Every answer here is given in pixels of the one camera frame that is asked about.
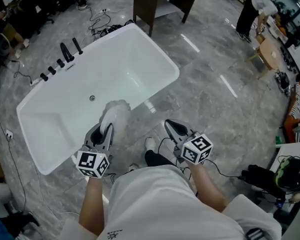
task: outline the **striped pillow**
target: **striped pillow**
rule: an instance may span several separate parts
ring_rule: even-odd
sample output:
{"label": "striped pillow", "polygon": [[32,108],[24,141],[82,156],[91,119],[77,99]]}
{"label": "striped pillow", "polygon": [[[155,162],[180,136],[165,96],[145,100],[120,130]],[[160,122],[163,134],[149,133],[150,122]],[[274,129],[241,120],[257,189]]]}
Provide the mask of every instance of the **striped pillow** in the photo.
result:
{"label": "striped pillow", "polygon": [[300,142],[300,123],[293,129],[295,142]]}
{"label": "striped pillow", "polygon": [[300,83],[295,83],[295,99],[300,101]]}
{"label": "striped pillow", "polygon": [[300,100],[295,100],[295,103],[289,113],[289,116],[292,116],[294,119],[300,120]]}

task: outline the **white cube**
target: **white cube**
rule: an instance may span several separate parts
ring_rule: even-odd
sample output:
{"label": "white cube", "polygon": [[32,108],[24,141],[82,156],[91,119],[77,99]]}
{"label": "white cube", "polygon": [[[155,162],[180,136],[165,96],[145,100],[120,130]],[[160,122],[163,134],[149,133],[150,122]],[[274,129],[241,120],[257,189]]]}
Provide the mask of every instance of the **white cube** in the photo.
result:
{"label": "white cube", "polygon": [[75,167],[84,175],[93,178],[102,178],[109,161],[104,153],[94,153],[79,150],[76,157]]}
{"label": "white cube", "polygon": [[181,157],[195,165],[203,163],[211,153],[214,145],[205,134],[200,135],[182,146]]}

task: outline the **black knob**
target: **black knob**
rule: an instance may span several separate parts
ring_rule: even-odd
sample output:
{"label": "black knob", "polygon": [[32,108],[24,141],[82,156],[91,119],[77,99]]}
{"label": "black knob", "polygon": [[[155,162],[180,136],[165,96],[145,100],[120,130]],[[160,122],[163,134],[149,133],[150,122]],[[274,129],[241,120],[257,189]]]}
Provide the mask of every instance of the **black knob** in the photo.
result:
{"label": "black knob", "polygon": [[55,75],[57,73],[57,71],[54,70],[54,68],[52,66],[48,67],[48,71],[52,74]]}
{"label": "black knob", "polygon": [[49,77],[47,77],[44,73],[40,74],[40,77],[46,82],[48,81]]}
{"label": "black knob", "polygon": [[63,61],[61,59],[57,59],[56,63],[59,64],[60,68],[63,68],[65,66],[65,64],[63,63]]}
{"label": "black knob", "polygon": [[72,38],[72,41],[73,41],[73,43],[74,43],[76,49],[78,50],[79,54],[80,54],[80,55],[83,54],[84,52],[81,50],[80,45],[78,44],[77,39],[74,37],[74,38]]}

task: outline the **faucet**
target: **faucet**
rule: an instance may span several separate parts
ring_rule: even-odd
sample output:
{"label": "faucet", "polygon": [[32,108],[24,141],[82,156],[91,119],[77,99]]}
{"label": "faucet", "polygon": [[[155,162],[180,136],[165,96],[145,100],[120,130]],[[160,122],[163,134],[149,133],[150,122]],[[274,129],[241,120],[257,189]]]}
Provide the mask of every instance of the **faucet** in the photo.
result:
{"label": "faucet", "polygon": [[71,53],[69,52],[68,48],[66,47],[66,45],[63,42],[60,43],[60,48],[61,48],[63,57],[65,58],[66,62],[72,62],[75,59],[75,57],[73,57],[71,55]]}

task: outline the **person wearing white shirt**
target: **person wearing white shirt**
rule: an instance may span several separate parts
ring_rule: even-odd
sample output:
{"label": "person wearing white shirt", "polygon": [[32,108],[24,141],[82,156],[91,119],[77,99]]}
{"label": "person wearing white shirt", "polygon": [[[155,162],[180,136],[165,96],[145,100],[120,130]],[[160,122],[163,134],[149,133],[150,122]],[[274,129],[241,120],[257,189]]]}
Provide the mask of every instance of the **person wearing white shirt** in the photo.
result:
{"label": "person wearing white shirt", "polygon": [[245,240],[255,229],[262,239],[281,239],[272,214],[242,194],[229,202],[202,164],[188,163],[196,197],[180,169],[154,152],[153,138],[146,139],[145,147],[148,167],[114,182],[106,221],[102,180],[90,178],[79,221],[68,220],[59,240]]}
{"label": "person wearing white shirt", "polygon": [[236,24],[236,32],[242,40],[250,43],[250,29],[256,17],[258,17],[256,33],[259,34],[261,32],[261,25],[266,25],[268,17],[270,15],[279,17],[277,14],[278,9],[271,0],[246,0]]}

